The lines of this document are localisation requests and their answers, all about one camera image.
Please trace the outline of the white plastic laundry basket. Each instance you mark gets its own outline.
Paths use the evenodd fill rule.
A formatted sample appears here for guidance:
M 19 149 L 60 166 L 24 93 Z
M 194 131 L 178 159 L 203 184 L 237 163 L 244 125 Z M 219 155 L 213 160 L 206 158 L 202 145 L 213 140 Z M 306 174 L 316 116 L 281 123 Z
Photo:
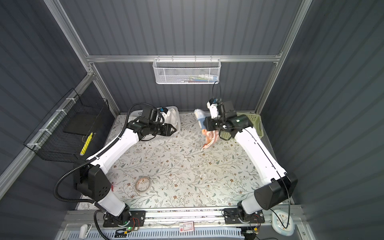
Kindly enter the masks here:
M 125 127 L 136 133 L 141 140 L 147 135 L 166 136 L 180 130 L 180 116 L 177 107 L 155 108 L 149 104 L 143 104 L 142 110 L 129 113 Z

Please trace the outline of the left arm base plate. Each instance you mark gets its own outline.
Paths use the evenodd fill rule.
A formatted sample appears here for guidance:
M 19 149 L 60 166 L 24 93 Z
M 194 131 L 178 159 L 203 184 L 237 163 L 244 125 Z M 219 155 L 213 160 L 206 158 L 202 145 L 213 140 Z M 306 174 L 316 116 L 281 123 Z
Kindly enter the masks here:
M 146 218 L 146 211 L 123 211 L 119 216 L 104 214 L 104 228 L 142 227 Z

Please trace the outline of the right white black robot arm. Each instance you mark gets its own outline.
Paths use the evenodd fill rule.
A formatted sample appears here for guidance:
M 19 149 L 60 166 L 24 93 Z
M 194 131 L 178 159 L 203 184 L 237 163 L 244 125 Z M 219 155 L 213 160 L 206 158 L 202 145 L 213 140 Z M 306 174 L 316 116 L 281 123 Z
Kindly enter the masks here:
M 227 132 L 243 148 L 260 176 L 262 186 L 240 202 L 240 212 L 251 215 L 288 200 L 298 182 L 294 174 L 279 165 L 265 147 L 246 115 L 238 115 L 231 101 L 210 99 L 210 116 L 203 121 L 208 131 Z

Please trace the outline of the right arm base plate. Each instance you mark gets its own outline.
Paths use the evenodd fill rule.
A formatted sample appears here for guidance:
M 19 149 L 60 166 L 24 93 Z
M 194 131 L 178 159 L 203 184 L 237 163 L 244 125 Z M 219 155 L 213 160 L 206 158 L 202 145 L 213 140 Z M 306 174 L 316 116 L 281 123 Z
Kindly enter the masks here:
M 262 210 L 253 214 L 246 214 L 238 208 L 226 208 L 222 210 L 222 215 L 227 225 L 265 223 L 265 217 Z

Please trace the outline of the green perforated plastic basket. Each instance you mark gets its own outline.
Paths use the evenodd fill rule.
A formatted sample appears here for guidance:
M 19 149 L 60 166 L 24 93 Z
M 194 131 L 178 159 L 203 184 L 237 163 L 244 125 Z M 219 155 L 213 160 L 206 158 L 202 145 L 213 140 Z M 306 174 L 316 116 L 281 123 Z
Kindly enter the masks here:
M 237 116 L 245 115 L 249 118 L 249 120 L 252 122 L 254 128 L 256 129 L 258 136 L 260 139 L 264 136 L 264 130 L 263 130 L 263 124 L 262 119 L 260 115 L 254 114 L 254 113 L 243 113 L 243 112 L 237 112 Z M 231 135 L 228 132 L 221 131 L 219 134 L 220 138 L 228 141 L 231 139 Z

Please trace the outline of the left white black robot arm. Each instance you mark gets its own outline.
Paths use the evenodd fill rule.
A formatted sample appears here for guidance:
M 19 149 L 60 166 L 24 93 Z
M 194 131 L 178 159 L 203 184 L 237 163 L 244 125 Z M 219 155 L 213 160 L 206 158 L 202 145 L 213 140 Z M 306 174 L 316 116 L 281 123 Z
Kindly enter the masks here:
M 113 217 L 127 218 L 129 207 L 114 193 L 107 173 L 129 148 L 150 135 L 169 137 L 180 130 L 179 110 L 175 106 L 144 105 L 128 113 L 121 132 L 74 171 L 74 187 L 85 200 Z

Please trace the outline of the patterned cloth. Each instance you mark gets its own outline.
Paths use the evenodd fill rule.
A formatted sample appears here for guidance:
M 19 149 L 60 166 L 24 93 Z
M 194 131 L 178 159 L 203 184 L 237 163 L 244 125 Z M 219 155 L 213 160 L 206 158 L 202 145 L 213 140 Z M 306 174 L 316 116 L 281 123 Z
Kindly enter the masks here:
M 220 135 L 218 130 L 208 131 L 207 127 L 204 125 L 204 121 L 206 120 L 206 117 L 208 117 L 209 119 L 211 118 L 210 114 L 208 114 L 207 112 L 204 112 L 201 109 L 195 109 L 194 115 L 199 122 L 199 126 L 202 130 L 202 134 L 206 137 L 206 142 L 202 147 L 202 151 L 203 151 L 213 146 L 219 140 Z

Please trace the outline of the white towel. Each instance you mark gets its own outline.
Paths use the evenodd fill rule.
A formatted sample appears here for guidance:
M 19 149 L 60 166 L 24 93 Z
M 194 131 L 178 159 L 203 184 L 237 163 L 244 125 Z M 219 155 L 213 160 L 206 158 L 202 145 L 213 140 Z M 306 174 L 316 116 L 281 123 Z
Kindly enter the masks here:
M 176 108 L 173 107 L 167 107 L 171 114 L 168 118 L 165 119 L 165 124 L 171 124 L 174 128 L 176 128 L 177 131 L 180 130 L 180 116 L 179 112 Z

